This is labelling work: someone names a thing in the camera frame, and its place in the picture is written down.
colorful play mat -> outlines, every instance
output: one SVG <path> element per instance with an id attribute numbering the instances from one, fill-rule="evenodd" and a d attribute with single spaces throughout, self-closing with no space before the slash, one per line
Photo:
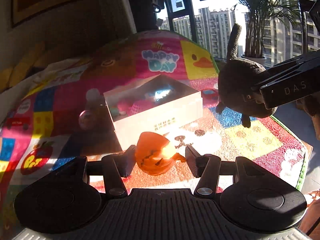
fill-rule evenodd
<path id="1" fill-rule="evenodd" d="M 215 154 L 225 161 L 245 156 L 301 189 L 307 166 L 303 143 L 274 118 L 251 118 L 248 129 L 241 125 L 240 114 L 230 109 L 216 114 L 218 69 L 209 52 L 176 33 L 147 31 L 108 43 L 90 57 L 45 76 L 8 114 L 15 122 L 5 122 L 0 131 L 3 239 L 22 229 L 13 200 L 26 185 L 76 156 L 95 161 L 121 151 L 114 132 L 105 129 L 104 105 L 94 113 L 93 130 L 83 127 L 80 114 L 101 100 L 104 92 L 157 74 L 177 79 L 201 91 L 203 97 L 201 119 L 165 134 L 178 153 L 184 155 L 191 144 L 200 154 Z M 102 177 L 92 176 L 90 181 L 104 192 Z M 194 190 L 198 181 L 180 161 L 160 176 L 149 176 L 136 165 L 124 179 L 129 191 L 135 187 Z M 220 176 L 218 191 L 231 183 L 230 176 Z"/>

silver screw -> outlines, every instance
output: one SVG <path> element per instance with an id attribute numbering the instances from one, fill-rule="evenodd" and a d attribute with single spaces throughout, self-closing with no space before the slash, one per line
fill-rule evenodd
<path id="1" fill-rule="evenodd" d="M 197 189 L 198 194 L 200 195 L 210 195 L 212 194 L 212 189 L 208 188 L 208 187 L 201 187 Z"/>
<path id="2" fill-rule="evenodd" d="M 121 196 L 124 193 L 124 189 L 114 187 L 111 190 L 109 190 L 109 194 L 113 196 Z"/>

orange toy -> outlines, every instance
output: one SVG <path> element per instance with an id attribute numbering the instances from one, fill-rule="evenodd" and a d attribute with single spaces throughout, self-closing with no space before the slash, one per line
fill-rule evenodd
<path id="1" fill-rule="evenodd" d="M 178 160 L 186 161 L 167 138 L 153 132 L 140 134 L 135 156 L 138 167 L 152 176 L 166 173 Z"/>

round black disc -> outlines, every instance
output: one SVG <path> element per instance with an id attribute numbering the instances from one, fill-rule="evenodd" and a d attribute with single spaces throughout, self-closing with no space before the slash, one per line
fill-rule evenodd
<path id="1" fill-rule="evenodd" d="M 20 192 L 14 209 L 20 223 L 41 233 L 67 232 L 88 223 L 99 211 L 100 193 L 84 183 L 34 183 Z"/>
<path id="2" fill-rule="evenodd" d="M 258 232 L 278 232 L 299 222 L 306 209 L 301 192 L 279 179 L 238 182 L 220 196 L 220 207 L 228 219 Z"/>

white plant pot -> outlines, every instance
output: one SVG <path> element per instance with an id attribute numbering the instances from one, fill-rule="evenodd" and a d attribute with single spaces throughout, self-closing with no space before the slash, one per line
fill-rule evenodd
<path id="1" fill-rule="evenodd" d="M 263 56 L 263 58 L 255 58 L 255 57 L 246 57 L 244 54 L 241 55 L 241 58 L 245 58 L 254 62 L 259 63 L 260 65 L 262 65 L 263 67 L 266 66 L 266 58 Z"/>

